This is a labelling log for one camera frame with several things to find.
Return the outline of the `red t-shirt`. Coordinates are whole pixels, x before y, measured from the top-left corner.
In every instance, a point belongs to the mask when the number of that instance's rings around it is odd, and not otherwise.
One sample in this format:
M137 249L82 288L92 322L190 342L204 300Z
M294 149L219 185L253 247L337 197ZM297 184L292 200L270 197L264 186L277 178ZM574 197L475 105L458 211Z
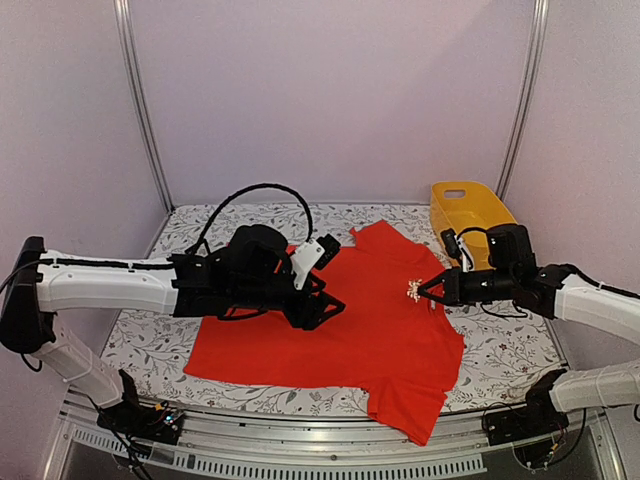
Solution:
M411 299L412 281L444 268L425 245L384 221L351 231L322 271L345 310L313 331L279 312L239 322L205 318L187 375L238 385L349 387L369 395L368 416L424 446L459 375L464 338L440 305Z

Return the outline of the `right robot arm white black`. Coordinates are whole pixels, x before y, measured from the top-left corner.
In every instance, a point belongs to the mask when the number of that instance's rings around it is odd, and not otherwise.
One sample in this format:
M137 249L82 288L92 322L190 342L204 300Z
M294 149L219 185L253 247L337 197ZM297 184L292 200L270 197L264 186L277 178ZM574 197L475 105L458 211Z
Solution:
M638 294L598 282L573 264L537 265L528 230L502 224L484 230L489 266L478 270L452 229L441 237L449 257L459 266L412 287L410 297L459 307L508 300L514 306L549 320L580 323L614 336L639 341ZM639 363L590 370L556 370L526 394L517 427L537 436L552 424L556 412L591 407L618 407L639 401Z

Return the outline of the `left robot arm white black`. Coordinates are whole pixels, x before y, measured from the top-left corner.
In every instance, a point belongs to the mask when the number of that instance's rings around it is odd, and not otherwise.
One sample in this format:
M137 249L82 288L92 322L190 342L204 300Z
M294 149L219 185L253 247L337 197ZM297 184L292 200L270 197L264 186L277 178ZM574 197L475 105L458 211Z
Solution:
M2 284L1 343L49 365L78 387L128 434L148 426L133 379L97 359L74 334L55 324L61 310L141 310L176 318L222 321L275 311L297 329L311 331L345 305L326 293L316 271L339 253L331 235L290 249L265 225L241 226L230 242L205 256L113 260L48 250L28 238Z

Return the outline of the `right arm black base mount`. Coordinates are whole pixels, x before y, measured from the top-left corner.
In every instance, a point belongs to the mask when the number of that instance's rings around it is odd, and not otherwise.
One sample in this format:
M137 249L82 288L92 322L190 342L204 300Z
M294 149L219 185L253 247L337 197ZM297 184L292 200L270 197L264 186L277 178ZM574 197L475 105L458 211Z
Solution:
M493 402L481 416L481 427L491 446L563 433L568 426L567 414L555 409L548 393L530 396L520 406Z

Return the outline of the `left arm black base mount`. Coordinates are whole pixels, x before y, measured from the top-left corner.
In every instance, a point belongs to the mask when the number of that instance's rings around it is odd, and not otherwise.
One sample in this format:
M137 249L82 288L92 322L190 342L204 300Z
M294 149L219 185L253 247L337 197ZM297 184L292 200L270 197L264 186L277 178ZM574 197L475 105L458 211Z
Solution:
M128 438L177 445L184 425L184 412L166 402L144 406L129 401L98 407L98 425Z

